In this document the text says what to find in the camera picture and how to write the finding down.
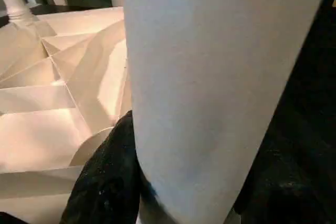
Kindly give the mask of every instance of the black glove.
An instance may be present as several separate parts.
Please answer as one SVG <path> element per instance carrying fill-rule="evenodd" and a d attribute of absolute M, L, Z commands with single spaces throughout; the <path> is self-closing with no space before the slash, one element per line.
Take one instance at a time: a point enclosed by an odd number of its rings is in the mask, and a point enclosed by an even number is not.
<path fill-rule="evenodd" d="M 60 223 L 135 223 L 140 200 L 136 156 L 130 111 L 84 166 Z"/>

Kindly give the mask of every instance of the paper tube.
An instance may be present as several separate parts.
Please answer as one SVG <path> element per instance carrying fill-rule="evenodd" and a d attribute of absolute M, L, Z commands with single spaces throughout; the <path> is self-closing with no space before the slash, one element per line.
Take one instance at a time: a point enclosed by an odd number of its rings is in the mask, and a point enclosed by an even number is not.
<path fill-rule="evenodd" d="M 176 223 L 223 223 L 320 1 L 125 0 L 139 162 Z"/>

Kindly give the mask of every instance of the white paper cylinder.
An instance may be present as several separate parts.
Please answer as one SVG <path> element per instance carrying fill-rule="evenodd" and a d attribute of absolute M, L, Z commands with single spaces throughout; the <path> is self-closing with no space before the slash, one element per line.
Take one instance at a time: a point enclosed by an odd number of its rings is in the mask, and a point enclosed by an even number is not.
<path fill-rule="evenodd" d="M 223 223 L 319 3 L 125 0 L 139 162 L 177 223 Z"/>

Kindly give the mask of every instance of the dark fabric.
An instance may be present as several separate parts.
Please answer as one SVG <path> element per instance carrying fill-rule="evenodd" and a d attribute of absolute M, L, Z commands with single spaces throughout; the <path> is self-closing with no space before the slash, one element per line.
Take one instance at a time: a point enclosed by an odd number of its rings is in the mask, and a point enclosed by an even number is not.
<path fill-rule="evenodd" d="M 243 224 L 336 223 L 333 1 L 321 4 L 235 203 Z"/>
<path fill-rule="evenodd" d="M 135 223 L 140 198 L 136 156 L 132 112 L 128 112 L 84 166 L 61 224 Z"/>
<path fill-rule="evenodd" d="M 1 224 L 27 224 L 23 220 L 20 220 L 5 212 L 0 212 L 0 223 Z"/>

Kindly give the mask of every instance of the folded paper sculpture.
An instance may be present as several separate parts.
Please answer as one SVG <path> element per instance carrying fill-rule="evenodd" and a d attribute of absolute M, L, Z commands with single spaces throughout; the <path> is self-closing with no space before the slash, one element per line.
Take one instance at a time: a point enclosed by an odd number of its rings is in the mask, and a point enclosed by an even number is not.
<path fill-rule="evenodd" d="M 1 28 L 0 41 L 0 210 L 51 223 L 52 208 L 57 223 L 82 165 L 131 106 L 123 10 L 37 16 Z"/>

